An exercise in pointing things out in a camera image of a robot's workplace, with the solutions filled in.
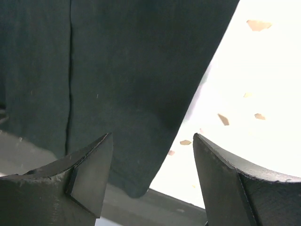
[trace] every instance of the black plastic piece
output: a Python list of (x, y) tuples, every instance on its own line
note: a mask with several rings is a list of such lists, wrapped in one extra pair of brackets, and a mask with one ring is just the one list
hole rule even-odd
[(24, 175), (0, 178), (0, 225), (94, 226), (100, 217), (113, 140), (86, 148)]
[[(24, 174), (57, 159), (44, 150), (0, 130), (0, 173)], [(107, 184), (102, 217), (122, 226), (203, 226), (206, 212), (190, 203), (149, 189), (139, 199)]]
[(255, 165), (199, 134), (193, 149), (210, 226), (301, 225), (301, 178)]

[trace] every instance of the dark green fabric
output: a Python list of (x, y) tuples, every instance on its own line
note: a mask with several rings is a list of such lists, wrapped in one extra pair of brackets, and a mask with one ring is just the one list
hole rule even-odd
[(0, 128), (62, 157), (70, 108), (70, 3), (5, 0), (0, 15), (9, 115)]
[(57, 157), (113, 132), (109, 182), (143, 195), (238, 0), (11, 2), (4, 128)]

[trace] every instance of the floor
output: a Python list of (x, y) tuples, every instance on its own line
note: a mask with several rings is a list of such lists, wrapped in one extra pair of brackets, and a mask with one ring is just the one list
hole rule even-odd
[(151, 188), (204, 208), (194, 133), (301, 177), (298, 1), (241, 0)]

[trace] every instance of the small debris fragment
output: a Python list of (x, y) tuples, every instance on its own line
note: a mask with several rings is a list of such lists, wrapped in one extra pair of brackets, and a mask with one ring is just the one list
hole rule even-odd
[(181, 145), (190, 145), (191, 141), (189, 141), (189, 140), (183, 140), (183, 141), (180, 141), (180, 144)]
[(220, 117), (221, 121), (223, 122), (223, 124), (225, 126), (229, 126), (230, 125), (229, 120), (225, 116), (223, 116), (221, 114), (217, 114), (217, 115), (218, 115), (218, 117)]
[(185, 210), (182, 210), (182, 209), (177, 209), (177, 211), (180, 212), (180, 213), (184, 213), (185, 212)]
[(272, 26), (272, 23), (263, 22), (260, 20), (248, 20), (247, 23), (254, 32), (261, 32), (263, 29), (268, 29)]
[(173, 151), (173, 150), (170, 150), (170, 151), (168, 152), (168, 155), (170, 155), (170, 156), (173, 156), (173, 155), (174, 155), (174, 153), (175, 153), (175, 151)]
[(251, 96), (252, 96), (252, 93), (246, 92), (246, 93), (244, 94), (244, 98), (251, 97)]
[(262, 114), (257, 113), (257, 114), (255, 114), (254, 116), (255, 116), (255, 118), (257, 118), (257, 119), (265, 120), (265, 117), (264, 117)]

